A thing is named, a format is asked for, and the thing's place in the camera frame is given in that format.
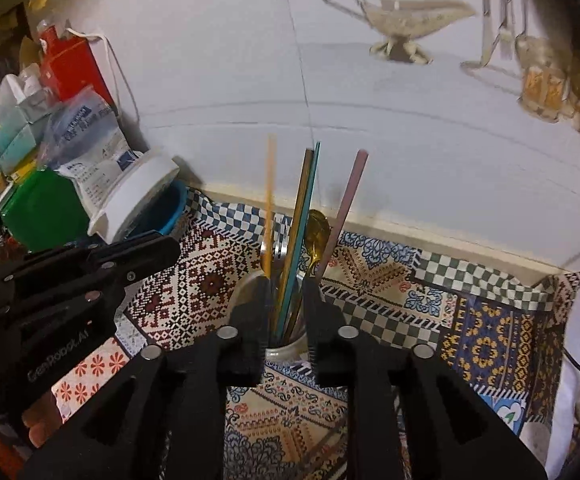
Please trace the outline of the left hand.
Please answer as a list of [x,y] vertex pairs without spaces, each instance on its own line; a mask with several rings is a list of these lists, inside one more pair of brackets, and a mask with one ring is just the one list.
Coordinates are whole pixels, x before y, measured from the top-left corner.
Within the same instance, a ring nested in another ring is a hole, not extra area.
[[32,445],[40,448],[62,425],[57,401],[51,391],[41,396],[22,414]]

